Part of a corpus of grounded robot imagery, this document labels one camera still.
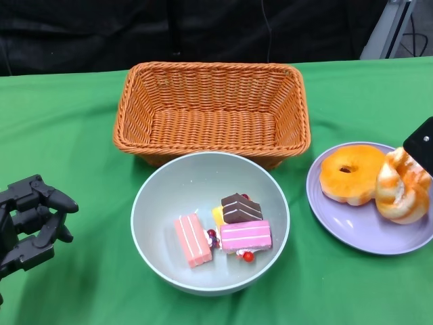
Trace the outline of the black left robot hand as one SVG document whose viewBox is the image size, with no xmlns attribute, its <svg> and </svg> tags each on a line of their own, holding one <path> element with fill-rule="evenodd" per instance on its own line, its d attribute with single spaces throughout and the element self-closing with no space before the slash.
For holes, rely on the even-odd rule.
<svg viewBox="0 0 433 325">
<path fill-rule="evenodd" d="M 1 278 L 54 257 L 56 240 L 73 241 L 65 226 L 78 204 L 39 175 L 9 184 L 1 193 Z"/>
</svg>

